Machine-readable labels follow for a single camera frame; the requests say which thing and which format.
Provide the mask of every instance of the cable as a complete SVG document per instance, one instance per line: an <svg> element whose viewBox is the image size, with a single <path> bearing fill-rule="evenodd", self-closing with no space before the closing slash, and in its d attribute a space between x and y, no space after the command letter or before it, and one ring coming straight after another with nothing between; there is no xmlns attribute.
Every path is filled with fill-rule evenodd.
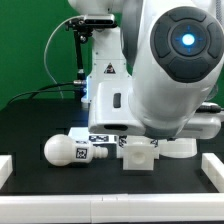
<svg viewBox="0 0 224 224"><path fill-rule="evenodd" d="M15 99L19 98L19 97L22 97L22 96L25 96L25 95L30 95L30 94L34 94L34 93L56 93L56 92L74 92L75 89L65 89L65 90L41 90L41 91L31 91L31 92L25 92L25 93L21 93L19 95L16 95L14 96L8 103L7 105L11 104Z"/></svg>
<svg viewBox="0 0 224 224"><path fill-rule="evenodd" d="M66 83L57 83L57 84L53 84L53 85L48 85L48 86L44 86L40 89L38 89L37 91L43 91L43 90L47 90L47 89L52 89L52 88L56 88L56 87L60 87L60 86L74 86L73 82L66 82ZM33 93L31 96L29 96L28 99L32 99L34 98L38 93Z"/></svg>
<svg viewBox="0 0 224 224"><path fill-rule="evenodd" d="M66 19L64 22L62 22L60 25L58 25L57 27L56 27L56 29L53 31L53 33L51 34L51 36L49 37L49 39L48 39L48 41L47 41L47 44L46 44L46 47L45 47L45 50L44 50L44 68L45 68L45 70L46 70L46 72L47 72L47 74L48 74L48 76L50 77L50 79L53 81L53 83L55 83L55 84L58 84L57 83L57 81L55 80L55 78L53 77L53 75L51 74L51 72L50 72L50 70L49 70L49 68L48 68L48 65L47 65L47 54L48 54L48 49L49 49L49 46L50 46L50 43L51 43L51 41L52 41L52 39L53 39L53 37L55 36L55 34L57 33L57 31L66 23L66 22L68 22L69 20L71 20L71 19L78 19L78 18L82 18L82 16L73 16L73 17L71 17L71 18L69 18L69 19ZM59 91L60 92L60 94L61 94L61 98L63 99L64 98L64 95L63 95L63 93L62 93L62 91Z"/></svg>
<svg viewBox="0 0 224 224"><path fill-rule="evenodd" d="M224 111L224 108L221 108L219 105L201 105L197 110L196 113L211 113L211 114L218 114L221 111Z"/></svg>

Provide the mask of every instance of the white plastic bracket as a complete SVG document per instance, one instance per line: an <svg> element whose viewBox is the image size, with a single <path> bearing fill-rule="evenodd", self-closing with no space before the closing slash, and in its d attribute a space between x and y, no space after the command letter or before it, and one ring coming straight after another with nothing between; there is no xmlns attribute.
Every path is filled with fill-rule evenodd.
<svg viewBox="0 0 224 224"><path fill-rule="evenodd" d="M0 189L12 173L12 156L0 156Z"/></svg>
<svg viewBox="0 0 224 224"><path fill-rule="evenodd" d="M220 193L224 193L224 164L214 153L202 155L202 170Z"/></svg>

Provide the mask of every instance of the black surface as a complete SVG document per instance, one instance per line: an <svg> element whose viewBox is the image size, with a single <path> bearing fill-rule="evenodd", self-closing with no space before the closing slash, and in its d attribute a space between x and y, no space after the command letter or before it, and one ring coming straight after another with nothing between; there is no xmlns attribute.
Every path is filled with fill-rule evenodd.
<svg viewBox="0 0 224 224"><path fill-rule="evenodd" d="M168 32L170 26L168 24L161 23L158 25L155 33L155 48L160 58L164 58L170 53L170 47L168 44Z"/></svg>
<svg viewBox="0 0 224 224"><path fill-rule="evenodd" d="M114 94L113 105L115 109L121 108L121 93Z"/></svg>
<svg viewBox="0 0 224 224"><path fill-rule="evenodd" d="M175 22L183 19L193 19L198 22L203 22L206 18L206 14L202 10L193 7L180 7L172 10L168 14Z"/></svg>
<svg viewBox="0 0 224 224"><path fill-rule="evenodd" d="M202 76L204 77L204 74L209 69L209 65L204 58L198 58L195 60L174 58L169 64L169 68L176 78L193 80L200 79Z"/></svg>
<svg viewBox="0 0 224 224"><path fill-rule="evenodd" d="M201 171L201 154L190 159L155 160L154 171L123 171L122 160L93 160L89 165L58 168L43 154L47 139L67 134L70 127L85 127L88 111L73 100L21 100L0 112L1 154L13 155L14 172L1 195L216 193ZM223 159L222 136L198 143L201 152L216 152Z"/></svg>
<svg viewBox="0 0 224 224"><path fill-rule="evenodd" d="M208 31L210 34L211 44L208 49L208 53L213 57L217 58L220 54L219 46L222 43L222 34L218 29L218 26L215 23L212 23L208 26Z"/></svg>

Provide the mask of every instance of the warning label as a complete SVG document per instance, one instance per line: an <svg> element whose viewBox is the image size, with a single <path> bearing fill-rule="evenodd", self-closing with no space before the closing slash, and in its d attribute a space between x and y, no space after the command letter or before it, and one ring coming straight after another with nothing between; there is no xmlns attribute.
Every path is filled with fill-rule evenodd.
<svg viewBox="0 0 224 224"><path fill-rule="evenodd" d="M114 67L111 63L107 66L104 74L116 74Z"/></svg>

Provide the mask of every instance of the black cable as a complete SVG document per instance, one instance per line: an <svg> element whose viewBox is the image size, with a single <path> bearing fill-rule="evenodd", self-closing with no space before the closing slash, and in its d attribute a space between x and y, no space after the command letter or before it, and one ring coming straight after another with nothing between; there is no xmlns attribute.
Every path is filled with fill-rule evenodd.
<svg viewBox="0 0 224 224"><path fill-rule="evenodd" d="M37 91L52 89L52 88L56 88L56 87L60 87L60 86L70 86L70 85L74 86L74 83L73 82L57 83L57 84L53 84L53 85L44 86L44 87L38 89ZM31 96L29 96L28 99L33 99L37 94L38 94L38 92L35 91L35 93L33 93Z"/></svg>
<svg viewBox="0 0 224 224"><path fill-rule="evenodd" d="M217 114L221 111L224 111L224 108L221 108L219 105L201 105L197 110L196 113L211 113L211 114Z"/></svg>
<svg viewBox="0 0 224 224"><path fill-rule="evenodd" d="M8 103L7 105L9 105L10 103L12 103L15 99L19 98L19 97L22 97L22 96L25 96L25 95L29 95L29 94L39 94L39 93L57 93L57 92L60 92L60 91L63 91L63 92L74 92L76 89L65 89L65 90L40 90L40 91L31 91L31 92L25 92L25 93L21 93L19 95L16 95L14 96Z"/></svg>

